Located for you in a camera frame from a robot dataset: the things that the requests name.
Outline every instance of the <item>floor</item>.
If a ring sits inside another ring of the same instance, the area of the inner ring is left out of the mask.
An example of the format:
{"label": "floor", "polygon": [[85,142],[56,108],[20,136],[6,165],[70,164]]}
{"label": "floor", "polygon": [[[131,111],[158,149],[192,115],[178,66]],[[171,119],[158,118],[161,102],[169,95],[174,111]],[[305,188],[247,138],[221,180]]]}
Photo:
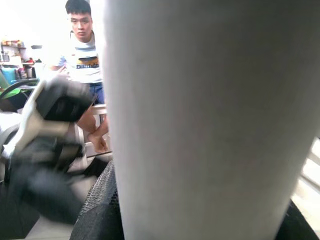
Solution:
{"label": "floor", "polygon": [[[320,238],[320,165],[317,164],[320,163],[320,140],[316,139],[310,154],[312,156],[309,158],[313,160],[307,158],[292,200]],[[85,199],[94,182],[95,178],[82,180],[74,185],[74,189],[82,199]],[[72,226],[51,222],[41,217],[25,239],[68,240],[71,232]]]}

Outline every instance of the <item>black mesh fabric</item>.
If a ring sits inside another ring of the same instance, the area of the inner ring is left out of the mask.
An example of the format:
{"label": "black mesh fabric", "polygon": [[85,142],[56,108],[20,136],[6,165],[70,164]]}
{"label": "black mesh fabric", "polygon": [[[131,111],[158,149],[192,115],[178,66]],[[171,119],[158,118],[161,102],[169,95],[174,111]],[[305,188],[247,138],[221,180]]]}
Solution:
{"label": "black mesh fabric", "polygon": [[110,161],[88,193],[70,240],[124,240],[115,168]]}

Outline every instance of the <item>shelf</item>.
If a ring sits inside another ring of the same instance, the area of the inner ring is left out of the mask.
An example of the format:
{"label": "shelf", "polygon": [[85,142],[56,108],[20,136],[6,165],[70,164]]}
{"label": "shelf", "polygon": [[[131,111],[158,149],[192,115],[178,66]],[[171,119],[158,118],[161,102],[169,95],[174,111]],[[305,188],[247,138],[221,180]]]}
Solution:
{"label": "shelf", "polygon": [[14,46],[14,45],[2,45],[2,47],[10,47],[10,48],[16,48],[16,49],[26,49],[24,46]]}

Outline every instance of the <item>graphic print on shirt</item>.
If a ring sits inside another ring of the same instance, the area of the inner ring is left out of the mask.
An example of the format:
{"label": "graphic print on shirt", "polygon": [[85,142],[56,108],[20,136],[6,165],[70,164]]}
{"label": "graphic print on shirt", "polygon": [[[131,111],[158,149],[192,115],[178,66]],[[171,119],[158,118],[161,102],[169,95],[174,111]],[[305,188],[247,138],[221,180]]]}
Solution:
{"label": "graphic print on shirt", "polygon": [[76,61],[76,69],[96,69],[99,67],[99,59],[96,56],[81,57]]}

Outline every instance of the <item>white t-shirt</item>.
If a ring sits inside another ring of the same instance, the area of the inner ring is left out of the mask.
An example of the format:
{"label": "white t-shirt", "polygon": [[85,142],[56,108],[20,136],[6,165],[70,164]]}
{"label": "white t-shirt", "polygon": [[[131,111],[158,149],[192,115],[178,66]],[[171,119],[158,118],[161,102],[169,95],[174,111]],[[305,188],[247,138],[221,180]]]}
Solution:
{"label": "white t-shirt", "polygon": [[51,54],[49,61],[52,66],[65,66],[73,81],[86,84],[102,82],[93,32],[89,42],[79,41],[71,32],[67,42],[60,48],[60,52]]}

